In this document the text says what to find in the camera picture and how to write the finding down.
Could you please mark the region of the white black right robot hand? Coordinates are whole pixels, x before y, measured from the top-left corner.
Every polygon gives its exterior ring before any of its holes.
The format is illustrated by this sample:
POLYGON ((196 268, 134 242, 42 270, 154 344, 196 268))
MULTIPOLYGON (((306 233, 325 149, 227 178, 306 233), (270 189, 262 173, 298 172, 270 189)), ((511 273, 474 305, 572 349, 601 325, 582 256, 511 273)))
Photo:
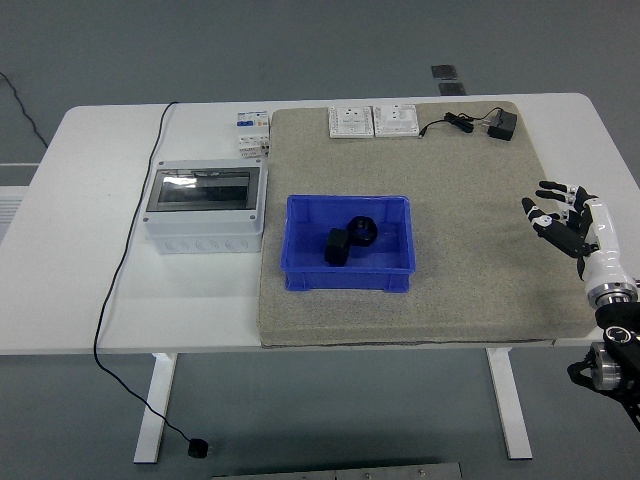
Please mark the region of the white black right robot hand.
POLYGON ((577 260, 592 308, 637 301, 636 281, 621 265, 617 233, 605 203, 581 186, 551 181, 541 181, 536 196, 566 206, 559 213, 546 213, 532 199, 522 199, 537 235, 577 260))

